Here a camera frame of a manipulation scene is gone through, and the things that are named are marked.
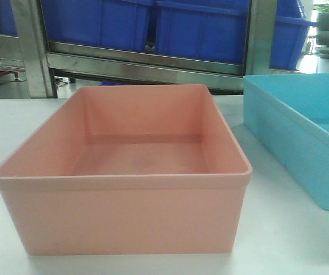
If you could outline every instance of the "metal post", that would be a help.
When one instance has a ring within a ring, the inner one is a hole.
[[[252,0],[246,74],[270,74],[269,63],[278,0]]]
[[[53,70],[46,54],[49,45],[39,0],[11,0],[19,44],[32,98],[57,97]]]

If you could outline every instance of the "light blue plastic box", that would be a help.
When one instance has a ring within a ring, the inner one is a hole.
[[[244,122],[329,210],[329,73],[245,76]]]

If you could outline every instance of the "stainless steel frame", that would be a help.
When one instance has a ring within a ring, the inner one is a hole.
[[[11,0],[31,97],[57,97],[54,72],[47,64],[49,44],[39,0]]]
[[[269,68],[277,1],[251,1],[243,65],[47,41],[40,0],[11,0],[19,37],[0,35],[1,68],[25,70],[31,97],[57,96],[54,72],[134,83],[203,83],[241,93],[245,73],[283,73]]]

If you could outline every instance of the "box bottom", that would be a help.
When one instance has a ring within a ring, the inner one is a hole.
[[[105,135],[88,140],[71,175],[208,173],[199,135]]]

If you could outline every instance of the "table surface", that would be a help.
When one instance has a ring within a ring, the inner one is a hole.
[[[242,96],[215,96],[253,166],[227,254],[28,256],[0,196],[0,275],[329,274],[322,210],[243,124]],[[65,100],[0,100],[0,162]]]

